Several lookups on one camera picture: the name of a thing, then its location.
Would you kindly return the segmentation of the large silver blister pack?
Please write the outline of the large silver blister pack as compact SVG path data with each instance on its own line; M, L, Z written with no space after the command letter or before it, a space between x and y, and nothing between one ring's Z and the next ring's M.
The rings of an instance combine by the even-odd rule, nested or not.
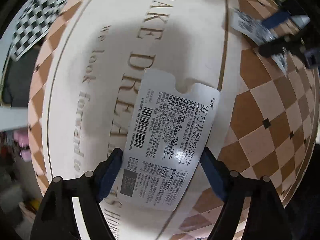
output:
M275 40L278 35L263 27L260 20L252 18L239 9L232 9L231 27L234 30L249 37L257 45L261 46L267 42ZM271 59L277 64L282 73L287 76L287 56L288 51L281 49L279 53L271 55Z

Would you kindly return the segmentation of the white medicine sachet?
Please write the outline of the white medicine sachet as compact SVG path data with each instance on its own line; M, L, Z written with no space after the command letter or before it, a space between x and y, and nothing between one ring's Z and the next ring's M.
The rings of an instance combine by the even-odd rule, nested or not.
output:
M176 209L199 164L220 92L195 83L184 94L167 72L145 71L119 172L119 199L157 210Z

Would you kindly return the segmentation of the round checkered printed rug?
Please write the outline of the round checkered printed rug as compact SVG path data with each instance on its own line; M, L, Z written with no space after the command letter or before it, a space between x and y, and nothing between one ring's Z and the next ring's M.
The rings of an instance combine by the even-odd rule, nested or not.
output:
M268 176L287 205L319 120L319 74L295 56L282 72L236 31L273 0L68 0L36 60L29 141L42 193L118 147L100 206L116 239L206 239L223 203L200 164Z

